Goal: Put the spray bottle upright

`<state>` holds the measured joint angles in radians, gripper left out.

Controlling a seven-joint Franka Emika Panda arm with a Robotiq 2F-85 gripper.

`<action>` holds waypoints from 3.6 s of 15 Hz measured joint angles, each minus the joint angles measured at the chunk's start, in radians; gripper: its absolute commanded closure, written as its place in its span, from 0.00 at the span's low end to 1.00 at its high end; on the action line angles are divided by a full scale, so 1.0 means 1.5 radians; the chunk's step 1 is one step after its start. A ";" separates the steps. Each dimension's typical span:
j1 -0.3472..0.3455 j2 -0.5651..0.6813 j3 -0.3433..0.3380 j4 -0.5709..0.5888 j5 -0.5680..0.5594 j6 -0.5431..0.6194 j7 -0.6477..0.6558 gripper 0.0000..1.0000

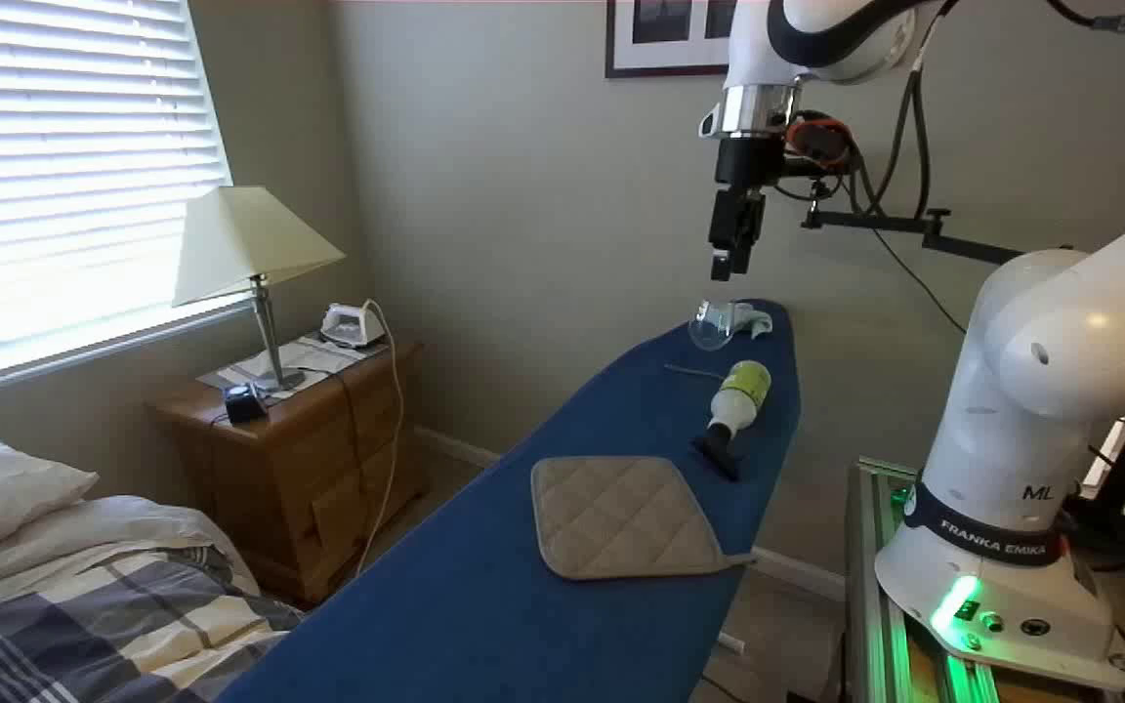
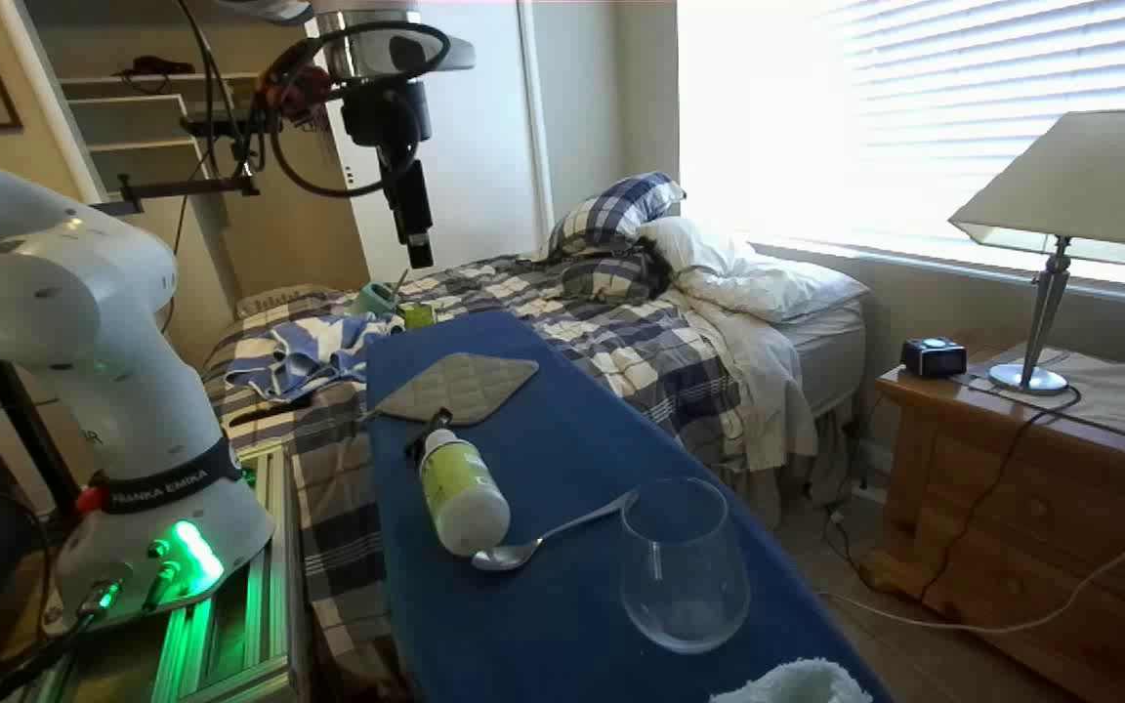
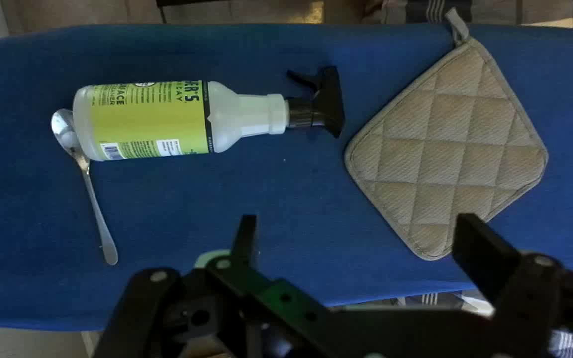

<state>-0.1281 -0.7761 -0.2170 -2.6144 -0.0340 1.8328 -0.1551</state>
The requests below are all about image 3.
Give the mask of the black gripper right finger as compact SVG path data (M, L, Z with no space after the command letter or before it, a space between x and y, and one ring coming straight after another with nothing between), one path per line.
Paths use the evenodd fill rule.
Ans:
M519 253L472 213L456 219L452 257L494 307L482 349L492 358L543 358L559 317L559 263Z

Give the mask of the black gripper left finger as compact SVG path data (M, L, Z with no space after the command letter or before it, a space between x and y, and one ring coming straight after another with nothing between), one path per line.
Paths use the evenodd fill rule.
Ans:
M287 279L267 277L257 267L255 215L243 215L225 255L207 263L209 285L225 299L241 325L277 325L293 331L321 331L330 311Z

